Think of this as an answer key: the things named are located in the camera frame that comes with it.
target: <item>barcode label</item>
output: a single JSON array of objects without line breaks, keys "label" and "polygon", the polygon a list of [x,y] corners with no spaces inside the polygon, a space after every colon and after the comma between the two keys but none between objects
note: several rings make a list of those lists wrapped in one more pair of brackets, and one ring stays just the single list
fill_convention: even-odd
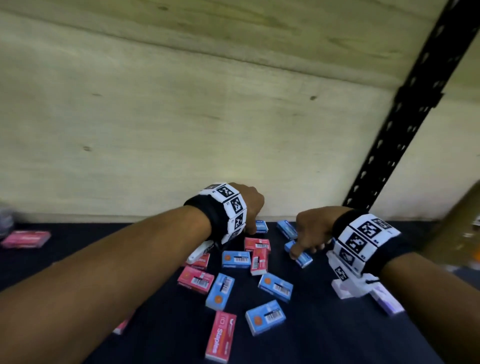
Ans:
[{"label": "barcode label", "polygon": [[280,286],[279,284],[276,284],[276,283],[273,284],[273,289],[287,296],[290,294],[290,290],[288,288]]},{"label": "barcode label", "polygon": [[207,288],[208,287],[208,281],[207,280],[200,279],[200,278],[197,278],[197,277],[193,277],[192,284],[194,284],[195,286],[202,287],[202,288]]},{"label": "barcode label", "polygon": [[230,289],[231,284],[232,284],[232,278],[226,277],[225,280],[223,281],[222,289],[220,290],[220,292],[225,294],[228,293],[228,290]]},{"label": "barcode label", "polygon": [[283,315],[280,312],[280,309],[276,309],[276,310],[274,310],[272,312],[269,312],[268,314],[265,315],[265,321],[268,324],[271,324],[272,322],[277,321],[279,318],[282,318],[282,317],[283,317]]},{"label": "barcode label", "polygon": [[233,261],[235,263],[248,263],[248,258],[246,258],[244,256],[234,256]]}]

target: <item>dark blue tablecloth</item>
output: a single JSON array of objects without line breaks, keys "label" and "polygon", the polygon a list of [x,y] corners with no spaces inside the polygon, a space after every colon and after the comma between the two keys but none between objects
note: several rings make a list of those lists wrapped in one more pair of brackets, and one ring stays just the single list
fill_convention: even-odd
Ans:
[{"label": "dark blue tablecloth", "polygon": [[[124,224],[32,224],[52,238],[41,249],[0,250],[0,290],[48,267],[52,262],[121,229]],[[399,226],[408,228],[412,225]],[[257,288],[259,277],[247,270],[221,269],[213,251],[208,272],[235,278],[225,311],[236,314],[231,364],[240,363],[441,363],[425,338],[402,313],[389,318],[370,297],[340,300],[331,287],[335,275],[324,253],[300,269],[283,250],[287,240],[269,224],[272,252],[269,271],[294,285],[290,303],[280,302],[284,324],[253,337],[245,312],[273,297]],[[243,250],[242,237],[231,250]],[[177,285],[181,269],[138,308],[122,336],[110,335],[86,363],[203,363],[215,312],[205,296]],[[463,279],[480,287],[477,272],[464,269]]]}]

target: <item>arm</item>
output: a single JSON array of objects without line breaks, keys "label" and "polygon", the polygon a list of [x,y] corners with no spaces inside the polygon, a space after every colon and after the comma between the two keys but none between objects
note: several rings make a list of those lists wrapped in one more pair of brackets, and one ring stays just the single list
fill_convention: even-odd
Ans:
[{"label": "arm", "polygon": [[[263,206],[235,185],[247,229]],[[184,206],[130,225],[0,293],[0,363],[78,363],[175,272],[211,233]]]},{"label": "arm", "polygon": [[[299,213],[292,258],[322,248],[334,223],[350,210],[330,206]],[[446,363],[478,362],[480,291],[416,253],[390,260],[379,278]]]}]

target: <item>hand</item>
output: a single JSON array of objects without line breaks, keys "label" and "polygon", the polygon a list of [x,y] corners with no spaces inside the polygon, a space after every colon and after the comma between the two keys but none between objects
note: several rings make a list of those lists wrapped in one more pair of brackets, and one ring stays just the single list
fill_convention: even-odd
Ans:
[{"label": "hand", "polygon": [[351,210],[343,206],[327,206],[300,212],[297,215],[297,243],[290,250],[290,257],[297,259],[299,255],[310,248],[312,253],[324,249],[330,240],[335,221]]},{"label": "hand", "polygon": [[244,184],[229,183],[230,186],[236,188],[247,204],[247,226],[245,231],[249,235],[257,232],[257,224],[255,223],[257,215],[264,206],[265,197],[257,191],[255,187],[249,187]]}]

